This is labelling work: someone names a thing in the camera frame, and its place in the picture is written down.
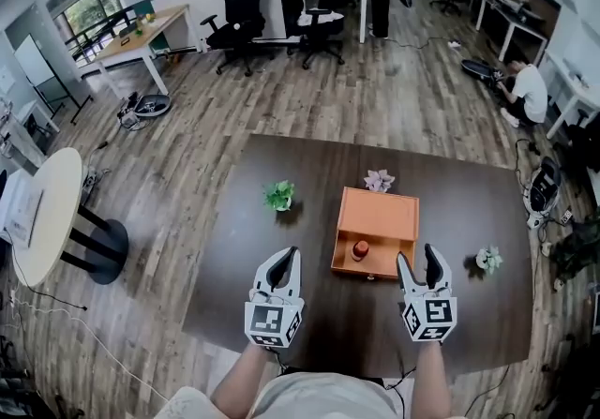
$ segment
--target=beige shirt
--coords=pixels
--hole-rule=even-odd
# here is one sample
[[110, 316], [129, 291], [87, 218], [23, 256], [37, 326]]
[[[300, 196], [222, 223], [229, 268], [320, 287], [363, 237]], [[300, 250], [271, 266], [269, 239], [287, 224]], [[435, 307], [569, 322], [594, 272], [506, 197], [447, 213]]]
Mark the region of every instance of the beige shirt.
[[[270, 381], [249, 417], [255, 419], [398, 419], [377, 384], [333, 373], [297, 372]], [[182, 387], [156, 419], [227, 419], [200, 391]]]

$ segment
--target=round white table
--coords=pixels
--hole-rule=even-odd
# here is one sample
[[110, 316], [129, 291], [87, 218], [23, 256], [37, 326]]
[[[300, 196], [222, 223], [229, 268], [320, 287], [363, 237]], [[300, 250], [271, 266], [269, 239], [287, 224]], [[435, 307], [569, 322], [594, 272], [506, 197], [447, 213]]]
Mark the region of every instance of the round white table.
[[[79, 153], [61, 149], [46, 160], [33, 177], [42, 188], [28, 248], [14, 245], [13, 263], [20, 282], [31, 287], [42, 282], [59, 259], [88, 272], [99, 284], [113, 282], [128, 254], [128, 234], [114, 219], [102, 220], [80, 206], [83, 165]], [[87, 236], [73, 228], [79, 214], [96, 227]], [[86, 247], [85, 261], [65, 252], [67, 240]]]

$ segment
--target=wooden floor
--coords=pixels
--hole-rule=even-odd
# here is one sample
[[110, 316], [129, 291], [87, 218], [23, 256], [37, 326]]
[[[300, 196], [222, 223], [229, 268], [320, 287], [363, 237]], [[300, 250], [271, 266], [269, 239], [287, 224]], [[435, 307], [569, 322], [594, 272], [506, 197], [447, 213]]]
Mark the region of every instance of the wooden floor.
[[[252, 132], [381, 145], [515, 168], [515, 140], [526, 136], [503, 121], [482, 83], [459, 68], [460, 60], [471, 56], [493, 61], [484, 38], [465, 15], [443, 16], [428, 0], [415, 0], [412, 9], [398, 0], [392, 3], [391, 38], [418, 46], [428, 37], [457, 37], [465, 47], [456, 52], [446, 40], [432, 39], [416, 50], [371, 37], [361, 45], [352, 15], [346, 22], [345, 66], [317, 57], [311, 71], [304, 71], [301, 55], [289, 58], [282, 49], [272, 62], [257, 59], [257, 71], [246, 78], [238, 67], [216, 75], [220, 52], [187, 54], [176, 66], [160, 59], [157, 66], [172, 92], [172, 111], [141, 131], [120, 130], [95, 154], [95, 165], [111, 171], [90, 206], [102, 217], [125, 223], [130, 238], [126, 269], [112, 285], [98, 286], [85, 272], [60, 263], [42, 290], [87, 305], [86, 312], [67, 309], [165, 397], [183, 385], [212, 390], [236, 357], [186, 336], [181, 325], [215, 222], [217, 196]], [[143, 64], [111, 74], [128, 91], [156, 91]], [[96, 101], [85, 107], [76, 127], [68, 120], [60, 124], [52, 148], [75, 147], [85, 161], [116, 127], [119, 108], [99, 76], [87, 81]], [[543, 154], [552, 154], [541, 127], [533, 136]], [[538, 159], [523, 143], [520, 148], [519, 167], [528, 177]], [[569, 183], [557, 211], [568, 205], [577, 219], [592, 209], [585, 195], [575, 197]], [[557, 229], [548, 226], [552, 240], [567, 234]], [[538, 242], [535, 233], [530, 238], [536, 297], [529, 360], [511, 365], [502, 387], [478, 399], [469, 417], [495, 418], [507, 412], [516, 418], [534, 417], [533, 405], [547, 397], [549, 387], [539, 372], [541, 365], [552, 360], [565, 334], [585, 334], [590, 314], [586, 285], [596, 272], [586, 270], [552, 293], [549, 263], [541, 258], [534, 267]], [[5, 267], [2, 280], [7, 297], [17, 283], [12, 265]], [[25, 287], [17, 296], [43, 309], [60, 307]], [[20, 312], [25, 332], [4, 327], [3, 333], [28, 364], [24, 337], [27, 366], [49, 403], [60, 392], [90, 418], [152, 417], [162, 406], [162, 398], [124, 373], [65, 313], [34, 313], [28, 307]], [[2, 314], [2, 323], [18, 323], [10, 317], [10, 307]], [[473, 398], [495, 385], [504, 371], [452, 378], [454, 413], [464, 414]], [[276, 373], [275, 366], [269, 367], [265, 379]]]

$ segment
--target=orange wooden box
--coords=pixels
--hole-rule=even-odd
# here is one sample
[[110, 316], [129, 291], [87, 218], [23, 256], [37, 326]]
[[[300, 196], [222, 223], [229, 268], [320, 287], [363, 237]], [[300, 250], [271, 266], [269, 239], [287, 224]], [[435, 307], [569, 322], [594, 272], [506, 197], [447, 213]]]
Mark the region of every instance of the orange wooden box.
[[[331, 269], [396, 279], [396, 259], [400, 251], [408, 258], [411, 267], [414, 266], [418, 236], [418, 198], [345, 187]], [[368, 254], [357, 262], [351, 251], [360, 240], [368, 242]]]

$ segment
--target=dark wooden table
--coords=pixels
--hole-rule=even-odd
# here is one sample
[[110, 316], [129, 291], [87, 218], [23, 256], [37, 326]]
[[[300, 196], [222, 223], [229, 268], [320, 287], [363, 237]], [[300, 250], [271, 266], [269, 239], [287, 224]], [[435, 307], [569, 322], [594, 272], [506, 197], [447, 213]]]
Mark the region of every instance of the dark wooden table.
[[[416, 360], [400, 317], [402, 293], [391, 280], [330, 270], [344, 186], [363, 187], [367, 169], [396, 177], [391, 193], [420, 200], [417, 278], [425, 280], [424, 244], [453, 272], [457, 328], [443, 353], [450, 374], [527, 358], [532, 327], [532, 269], [526, 214], [513, 171], [469, 162], [339, 142], [250, 136], [218, 202], [184, 331], [242, 351], [244, 303], [257, 267], [273, 253], [302, 253], [304, 320], [282, 360], [313, 371], [397, 377]], [[296, 185], [292, 211], [263, 205], [263, 186]], [[500, 248], [493, 276], [470, 277], [467, 257]]]

